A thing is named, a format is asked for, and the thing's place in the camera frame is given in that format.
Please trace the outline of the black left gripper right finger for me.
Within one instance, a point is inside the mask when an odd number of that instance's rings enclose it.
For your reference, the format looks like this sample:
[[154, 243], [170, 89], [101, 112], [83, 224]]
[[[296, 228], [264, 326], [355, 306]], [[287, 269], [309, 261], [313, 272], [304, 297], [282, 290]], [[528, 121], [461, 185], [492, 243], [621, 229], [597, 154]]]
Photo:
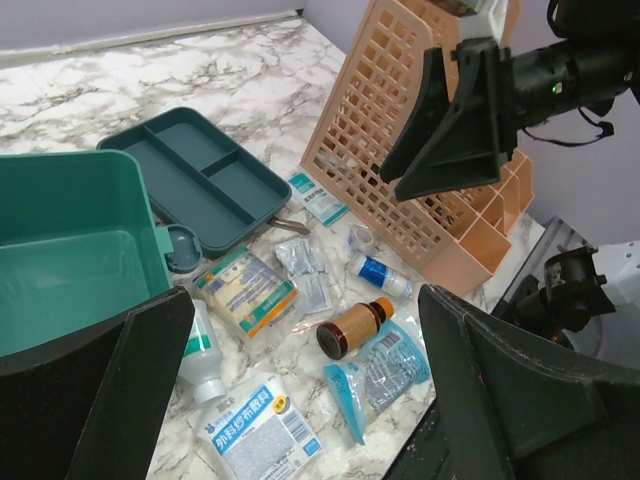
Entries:
[[639, 373], [556, 345], [440, 286], [418, 296], [436, 397], [390, 479], [635, 479]]

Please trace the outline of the white plastic bottle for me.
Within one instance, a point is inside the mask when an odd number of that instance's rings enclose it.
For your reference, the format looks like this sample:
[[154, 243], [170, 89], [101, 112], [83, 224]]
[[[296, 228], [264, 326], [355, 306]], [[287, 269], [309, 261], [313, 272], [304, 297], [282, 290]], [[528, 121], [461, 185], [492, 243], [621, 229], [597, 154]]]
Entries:
[[223, 355], [202, 300], [193, 300], [194, 317], [178, 371], [191, 388], [195, 402], [204, 405], [225, 395], [221, 378]]

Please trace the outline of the brown bottle orange cap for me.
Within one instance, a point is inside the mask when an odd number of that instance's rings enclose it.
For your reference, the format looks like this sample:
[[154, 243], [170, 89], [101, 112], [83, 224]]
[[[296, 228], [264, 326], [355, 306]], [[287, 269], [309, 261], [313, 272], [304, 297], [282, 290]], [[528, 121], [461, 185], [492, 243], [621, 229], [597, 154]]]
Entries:
[[341, 360], [372, 339], [394, 312], [392, 302], [386, 297], [369, 303], [357, 303], [318, 325], [317, 342], [330, 359]]

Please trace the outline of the teal medicine box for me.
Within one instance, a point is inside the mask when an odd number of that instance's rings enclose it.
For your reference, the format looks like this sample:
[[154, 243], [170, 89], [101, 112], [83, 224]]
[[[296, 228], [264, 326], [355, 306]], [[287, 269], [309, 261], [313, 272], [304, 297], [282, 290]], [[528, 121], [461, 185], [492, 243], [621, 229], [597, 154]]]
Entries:
[[116, 150], [1, 158], [1, 353], [109, 319], [173, 286], [169, 232]]

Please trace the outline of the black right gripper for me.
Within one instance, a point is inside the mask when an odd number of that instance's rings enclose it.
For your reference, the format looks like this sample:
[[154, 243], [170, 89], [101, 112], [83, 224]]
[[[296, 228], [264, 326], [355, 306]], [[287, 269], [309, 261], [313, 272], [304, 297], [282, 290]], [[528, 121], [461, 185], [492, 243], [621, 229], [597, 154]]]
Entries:
[[639, 85], [639, 31], [569, 38], [513, 54], [494, 40], [465, 40], [448, 94], [443, 51], [424, 51], [415, 104], [382, 164], [400, 202], [499, 181], [514, 130], [578, 108], [605, 115]]

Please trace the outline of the small bottle blue label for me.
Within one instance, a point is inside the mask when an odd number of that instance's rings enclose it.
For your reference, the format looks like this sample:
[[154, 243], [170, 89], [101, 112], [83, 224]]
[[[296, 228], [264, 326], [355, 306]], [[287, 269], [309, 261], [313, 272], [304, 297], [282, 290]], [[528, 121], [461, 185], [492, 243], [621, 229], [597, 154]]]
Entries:
[[353, 256], [349, 270], [392, 297], [409, 299], [413, 294], [413, 283], [406, 276], [363, 253], [358, 252]]

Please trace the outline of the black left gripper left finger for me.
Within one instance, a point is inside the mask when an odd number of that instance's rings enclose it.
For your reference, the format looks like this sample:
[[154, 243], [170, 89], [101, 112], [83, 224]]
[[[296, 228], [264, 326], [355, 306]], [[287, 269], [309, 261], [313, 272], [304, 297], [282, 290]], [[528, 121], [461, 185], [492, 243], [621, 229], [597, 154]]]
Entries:
[[145, 478], [193, 316], [175, 287], [2, 356], [2, 478]]

